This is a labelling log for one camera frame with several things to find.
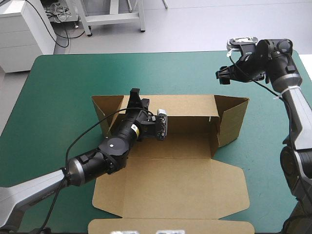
power cord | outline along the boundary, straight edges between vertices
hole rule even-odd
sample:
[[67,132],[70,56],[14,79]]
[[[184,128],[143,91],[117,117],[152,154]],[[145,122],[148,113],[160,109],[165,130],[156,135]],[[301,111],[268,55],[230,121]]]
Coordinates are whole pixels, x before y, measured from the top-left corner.
[[46,28],[46,30],[48,31],[50,37],[51,37],[52,40],[56,43],[56,45],[58,45],[59,47],[62,47],[62,48],[68,47],[68,46],[69,46],[69,40],[67,40],[67,45],[66,45],[66,46],[63,46],[63,45],[60,45],[59,43],[57,43],[57,41],[56,41],[56,40],[53,38],[53,36],[51,35],[51,33],[50,33],[50,31],[49,31],[47,25],[45,24],[45,22],[44,22],[42,16],[40,15],[39,11],[34,7],[34,5],[33,5],[29,0],[25,0],[25,1],[26,1],[27,3],[29,3],[29,4],[32,6],[32,8],[37,12],[37,14],[39,15],[41,21],[42,21],[43,24],[44,24],[44,27]]
[[59,192],[61,190],[61,188],[64,186],[64,183],[68,180],[69,178],[69,172],[68,172],[68,155],[69,155],[69,151],[71,150],[71,148],[77,143],[77,141],[79,141],[85,134],[87,134],[89,131],[91,131],[93,128],[95,128],[96,126],[98,126],[100,123],[102,123],[104,120],[106,120],[107,118],[121,112],[121,111],[127,111],[127,110],[142,110],[145,111],[146,113],[151,114],[152,116],[154,116],[154,114],[151,111],[145,110],[143,108],[138,108],[138,107],[129,107],[129,108],[123,108],[117,111],[112,112],[110,115],[104,117],[103,119],[101,119],[100,121],[98,121],[97,123],[95,123],[94,125],[92,125],[90,128],[88,128],[86,131],[84,131],[81,135],[79,135],[74,141],[73,143],[70,144],[70,146],[68,147],[67,151],[66,151],[66,157],[65,157],[65,168],[63,168],[64,171],[64,178],[63,180],[59,183],[58,189],[54,195],[53,201],[51,203],[50,209],[48,211],[48,214],[42,224],[42,226],[39,228],[39,230],[37,231],[36,234],[40,234],[40,232],[42,232],[42,230],[45,228],[46,224],[49,221],[49,218],[51,216],[51,213],[53,211],[54,205],[56,203],[56,200],[59,196]]
[[[45,11],[45,13],[46,13],[46,14],[50,14],[50,15],[48,16],[48,18],[56,17],[56,15],[53,14],[52,12]],[[63,29],[64,29],[64,31],[65,31],[65,33],[66,33],[66,35],[67,35],[67,31],[66,31],[65,26],[63,26]],[[60,38],[75,39],[75,38],[80,38],[80,37],[84,34],[84,31],[83,31],[81,34],[79,34],[78,36],[75,36],[75,37],[68,37],[68,35],[67,35],[66,37],[64,37],[64,36],[62,36],[62,35],[60,35],[60,34],[58,34],[58,33],[56,33],[56,32],[54,32],[54,33],[55,33],[57,36],[59,36]]]
[[[40,13],[39,13],[39,11],[36,9],[36,7],[29,1],[29,0],[25,0],[27,3],[29,3],[31,6],[32,6],[32,8],[36,11],[36,13],[39,15],[39,17],[40,17],[40,19],[41,19],[41,21],[43,22],[43,24],[44,24],[44,27],[46,28],[46,30],[48,31],[48,33],[49,33],[49,35],[50,35],[50,37],[52,38],[52,40],[56,43],[56,45],[58,45],[59,47],[62,47],[62,48],[66,48],[66,47],[68,47],[69,46],[69,39],[74,39],[74,38],[78,38],[78,37],[81,37],[82,35],[83,35],[83,33],[84,33],[84,31],[83,31],[83,33],[81,33],[79,36],[77,36],[77,37],[72,37],[72,38],[70,38],[70,37],[68,37],[68,34],[67,34],[67,31],[66,31],[66,28],[65,28],[65,26],[64,25],[62,25],[63,26],[63,28],[64,28],[64,31],[65,31],[65,33],[66,33],[66,37],[63,37],[63,36],[61,36],[61,35],[59,35],[59,34],[56,34],[56,35],[58,35],[59,37],[62,37],[62,38],[66,38],[67,39],[67,44],[65,45],[65,46],[63,46],[63,45],[60,45],[54,38],[53,38],[53,36],[51,35],[51,33],[50,33],[50,31],[49,31],[49,29],[48,29],[48,27],[47,27],[47,25],[45,24],[45,22],[44,22],[44,20],[43,20],[43,18],[42,18],[42,16],[40,15]],[[57,16],[57,15],[55,15],[55,14],[53,14],[52,12],[48,12],[49,14],[50,14],[50,16],[52,16],[52,17],[55,17],[55,16]]]
[[[278,44],[277,44],[277,48],[278,50],[285,54],[285,56],[287,57],[287,60],[288,60],[288,63],[290,62],[290,59],[289,59],[289,55],[288,53],[285,53],[285,52],[282,52],[280,49],[279,49],[279,45],[281,42],[284,42],[284,41],[289,41],[290,42],[290,45],[291,45],[291,50],[293,48],[293,43],[288,40],[288,39],[285,39],[285,40],[282,40],[280,41]],[[289,142],[290,142],[290,146],[291,146],[291,150],[294,151],[294,146],[293,146],[293,141],[292,141],[292,113],[291,113],[291,107],[289,105],[289,103],[283,99],[282,97],[280,97],[280,95],[278,95],[277,93],[275,93],[274,91],[272,91],[271,89],[269,89],[268,87],[264,86],[263,84],[260,84],[258,81],[252,79],[247,73],[245,73],[242,69],[240,69],[240,67],[238,67],[238,65],[233,61],[232,57],[230,56],[230,61],[232,62],[232,64],[235,66],[235,68],[237,68],[245,77],[249,78],[250,81],[256,83],[257,85],[261,86],[262,88],[266,89],[267,91],[269,91],[271,94],[273,94],[274,96],[278,97],[284,104],[285,104],[285,107],[286,107],[286,111],[287,111],[287,114],[288,114],[288,118],[289,118]],[[309,200],[309,202],[311,203],[312,205],[312,198],[310,197],[309,193],[308,193],[308,190],[307,188],[305,187],[304,183],[303,183],[303,179],[301,176],[299,176],[299,179],[300,179],[300,182],[302,184],[302,187],[303,187],[303,190]],[[284,224],[283,224],[283,228],[281,230],[281,234],[287,234],[287,230],[291,224],[291,222],[293,222],[294,220],[297,220],[297,219],[300,219],[300,218],[312,218],[312,214],[306,214],[306,215],[296,215],[296,216],[292,216],[292,217],[289,217],[288,219],[285,220]]]

green tabletop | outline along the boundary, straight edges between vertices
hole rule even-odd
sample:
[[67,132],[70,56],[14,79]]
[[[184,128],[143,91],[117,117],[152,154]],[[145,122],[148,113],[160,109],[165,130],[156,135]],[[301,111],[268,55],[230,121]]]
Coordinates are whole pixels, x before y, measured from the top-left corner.
[[[304,80],[302,91],[312,103],[311,81],[298,54],[293,58]],[[249,221],[257,232],[280,231],[296,203],[279,164],[287,115],[281,101],[254,83],[220,85],[215,71],[229,64],[225,51],[39,57],[0,137],[0,186],[64,166],[69,144],[97,121],[92,95],[129,94],[137,87],[141,94],[249,97],[240,137],[220,148],[215,159],[244,170],[251,205],[224,219]],[[95,148],[101,139],[97,127],[77,143],[71,156]],[[54,232],[86,232],[92,219],[114,217],[92,206],[94,184],[60,193],[48,223]],[[29,209],[20,231],[39,227],[51,200]]]

white drawer unit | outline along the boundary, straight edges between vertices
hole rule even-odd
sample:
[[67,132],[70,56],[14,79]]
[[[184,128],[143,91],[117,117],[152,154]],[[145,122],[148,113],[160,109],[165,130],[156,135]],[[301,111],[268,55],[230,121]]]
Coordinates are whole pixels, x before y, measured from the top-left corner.
[[[56,39],[40,1],[29,1]],[[54,47],[55,42],[29,3],[12,0],[0,7],[0,67],[5,72],[30,70],[38,56],[53,54]]]

cardboard box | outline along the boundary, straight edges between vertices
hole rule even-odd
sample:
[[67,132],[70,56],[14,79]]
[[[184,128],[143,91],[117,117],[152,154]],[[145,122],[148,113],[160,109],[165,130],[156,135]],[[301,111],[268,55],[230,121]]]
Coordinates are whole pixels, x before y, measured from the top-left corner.
[[[249,197],[243,171],[213,160],[218,147],[235,140],[247,98],[216,95],[141,95],[149,110],[165,109],[164,141],[144,139],[129,153],[127,167],[96,181],[93,205],[121,219],[98,219],[89,234],[112,231],[185,230],[187,234],[254,234],[248,222],[221,221],[245,210]],[[93,96],[99,119],[125,108],[129,96]],[[121,121],[116,114],[101,125],[107,133]]]

white cable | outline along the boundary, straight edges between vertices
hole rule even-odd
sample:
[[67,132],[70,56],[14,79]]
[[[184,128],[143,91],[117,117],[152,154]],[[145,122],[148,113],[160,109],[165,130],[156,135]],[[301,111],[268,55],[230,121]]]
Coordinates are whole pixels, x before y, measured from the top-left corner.
[[60,2],[54,2],[50,6],[51,11],[56,17],[54,17],[54,21],[56,23],[61,23],[67,21],[68,17],[71,15],[69,12],[69,8],[60,4]]
[[299,86],[289,86],[287,89],[284,89],[277,97],[274,97],[274,99],[280,99],[284,93],[286,93],[290,89],[301,89]]

